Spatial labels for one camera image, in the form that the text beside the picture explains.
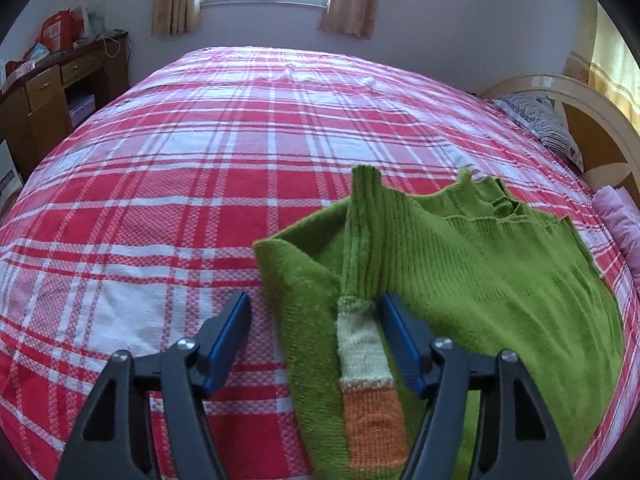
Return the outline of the cream wooden headboard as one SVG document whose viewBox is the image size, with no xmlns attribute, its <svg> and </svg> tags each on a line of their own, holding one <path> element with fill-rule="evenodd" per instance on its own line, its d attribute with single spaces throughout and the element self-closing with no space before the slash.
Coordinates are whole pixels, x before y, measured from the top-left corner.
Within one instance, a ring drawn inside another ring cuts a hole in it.
<svg viewBox="0 0 640 480">
<path fill-rule="evenodd" d="M 582 180 L 593 191 L 623 188 L 639 201 L 639 133 L 605 96 L 563 75 L 533 74 L 507 79 L 482 93 L 485 99 L 507 93 L 548 96 L 555 113 L 582 152 Z"/>
</svg>

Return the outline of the green knit sweater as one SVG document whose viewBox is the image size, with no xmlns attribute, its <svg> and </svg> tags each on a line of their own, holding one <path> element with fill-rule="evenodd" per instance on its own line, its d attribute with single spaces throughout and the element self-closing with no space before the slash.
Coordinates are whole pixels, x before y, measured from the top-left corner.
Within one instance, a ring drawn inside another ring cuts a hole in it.
<svg viewBox="0 0 640 480">
<path fill-rule="evenodd" d="M 374 316 L 386 292 L 466 350 L 518 352 L 570 458 L 610 405 L 625 354 L 614 292 L 569 218 L 496 178 L 461 170 L 414 196 L 359 166 L 346 200 L 254 252 L 319 479 L 395 479 L 416 438 L 424 405 L 401 385 Z"/>
</svg>

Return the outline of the pink folded blanket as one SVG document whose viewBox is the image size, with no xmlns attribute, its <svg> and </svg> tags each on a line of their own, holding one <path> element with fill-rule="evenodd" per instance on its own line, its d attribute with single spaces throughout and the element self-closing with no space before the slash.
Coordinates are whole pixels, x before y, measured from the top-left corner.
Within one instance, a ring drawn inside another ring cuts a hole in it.
<svg viewBox="0 0 640 480">
<path fill-rule="evenodd" d="M 626 259 L 634 284 L 640 278 L 639 209 L 624 188 L 605 185 L 594 193 L 593 208 Z"/>
</svg>

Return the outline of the striped pillow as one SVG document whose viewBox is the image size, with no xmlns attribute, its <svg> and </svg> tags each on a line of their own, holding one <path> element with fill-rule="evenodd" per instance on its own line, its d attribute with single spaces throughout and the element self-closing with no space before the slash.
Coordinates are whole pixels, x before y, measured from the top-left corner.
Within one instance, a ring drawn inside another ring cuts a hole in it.
<svg viewBox="0 0 640 480">
<path fill-rule="evenodd" d="M 525 128 L 547 150 L 584 171 L 582 152 L 544 92 L 506 93 L 491 102 Z"/>
</svg>

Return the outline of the yellow curtain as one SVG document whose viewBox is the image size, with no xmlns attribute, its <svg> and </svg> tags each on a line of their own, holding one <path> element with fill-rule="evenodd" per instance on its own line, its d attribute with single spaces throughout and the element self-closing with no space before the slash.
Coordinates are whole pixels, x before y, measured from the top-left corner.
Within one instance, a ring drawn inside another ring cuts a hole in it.
<svg viewBox="0 0 640 480">
<path fill-rule="evenodd" d="M 597 0 L 579 0 L 576 42 L 563 74 L 597 90 L 639 130 L 639 66 Z"/>
</svg>

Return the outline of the red gift bag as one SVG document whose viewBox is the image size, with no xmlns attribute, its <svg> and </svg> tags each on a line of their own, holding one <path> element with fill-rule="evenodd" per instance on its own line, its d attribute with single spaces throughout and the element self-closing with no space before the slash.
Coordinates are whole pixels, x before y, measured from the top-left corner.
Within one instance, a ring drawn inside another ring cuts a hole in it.
<svg viewBox="0 0 640 480">
<path fill-rule="evenodd" d="M 61 10 L 41 25 L 38 42 L 50 52 L 70 50 L 84 33 L 84 20 L 77 10 Z"/>
</svg>

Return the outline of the wooden desk with drawers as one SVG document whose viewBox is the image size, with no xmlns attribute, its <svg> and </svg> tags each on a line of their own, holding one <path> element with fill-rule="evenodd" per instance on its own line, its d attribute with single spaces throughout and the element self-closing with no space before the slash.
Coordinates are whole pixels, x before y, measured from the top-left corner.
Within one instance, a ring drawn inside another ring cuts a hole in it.
<svg viewBox="0 0 640 480">
<path fill-rule="evenodd" d="M 100 110 L 129 89 L 129 34 L 124 30 L 49 55 L 1 96 L 1 140 L 28 179 L 73 131 L 70 104 L 92 96 Z"/>
</svg>

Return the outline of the red plaid bed sheet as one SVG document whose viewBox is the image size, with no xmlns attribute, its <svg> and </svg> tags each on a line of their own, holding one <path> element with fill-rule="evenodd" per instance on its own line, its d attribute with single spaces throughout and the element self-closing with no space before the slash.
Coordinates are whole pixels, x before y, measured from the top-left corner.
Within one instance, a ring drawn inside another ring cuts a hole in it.
<svg viewBox="0 0 640 480">
<path fill-rule="evenodd" d="M 264 48 L 158 70 L 63 141 L 3 222 L 1 427 L 34 474 L 54 476 L 114 351 L 163 350 L 241 289 L 253 323 L 205 407 L 216 447 L 233 479 L 319 479 L 254 246 L 346 200 L 359 166 L 414 196 L 466 170 L 573 223 L 625 337 L 610 405 L 570 458 L 590 477 L 639 402 L 639 295 L 590 189 L 494 103 L 359 58 Z"/>
</svg>

